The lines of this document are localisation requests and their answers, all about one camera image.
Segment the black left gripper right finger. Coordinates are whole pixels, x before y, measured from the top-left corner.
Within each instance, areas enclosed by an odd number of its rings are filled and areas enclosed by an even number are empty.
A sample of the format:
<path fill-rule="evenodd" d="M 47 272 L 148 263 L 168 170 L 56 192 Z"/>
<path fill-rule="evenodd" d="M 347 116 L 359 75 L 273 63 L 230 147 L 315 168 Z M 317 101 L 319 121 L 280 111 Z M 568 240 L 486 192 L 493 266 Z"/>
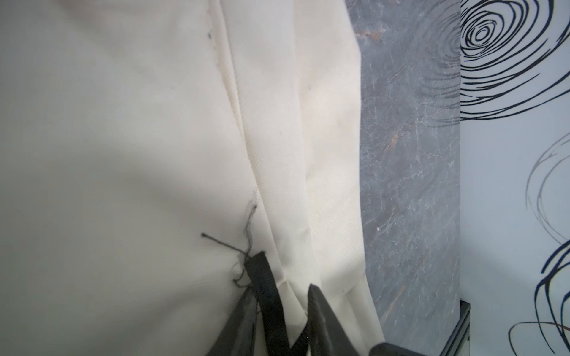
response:
<path fill-rule="evenodd" d="M 308 339 L 311 355 L 357 356 L 355 347 L 319 287 L 310 284 L 307 297 Z"/>

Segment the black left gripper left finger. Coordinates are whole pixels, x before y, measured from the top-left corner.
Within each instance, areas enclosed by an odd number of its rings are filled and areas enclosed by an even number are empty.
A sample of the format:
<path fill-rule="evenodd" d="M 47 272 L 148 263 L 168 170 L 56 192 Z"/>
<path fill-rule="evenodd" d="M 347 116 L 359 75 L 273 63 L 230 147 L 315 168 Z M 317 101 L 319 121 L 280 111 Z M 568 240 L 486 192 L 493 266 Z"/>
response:
<path fill-rule="evenodd" d="M 258 299 L 252 289 L 245 289 L 207 355 L 254 355 L 257 322 Z"/>

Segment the cream canvas backpack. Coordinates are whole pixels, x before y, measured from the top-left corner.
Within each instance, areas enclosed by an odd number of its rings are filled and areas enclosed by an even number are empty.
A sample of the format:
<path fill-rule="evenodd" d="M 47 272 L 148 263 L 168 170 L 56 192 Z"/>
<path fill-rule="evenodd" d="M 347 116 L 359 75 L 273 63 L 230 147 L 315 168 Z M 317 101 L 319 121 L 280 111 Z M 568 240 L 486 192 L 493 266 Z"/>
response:
<path fill-rule="evenodd" d="M 1 353 L 205 355 L 264 252 L 366 355 L 360 121 L 344 1 L 3 1 Z"/>

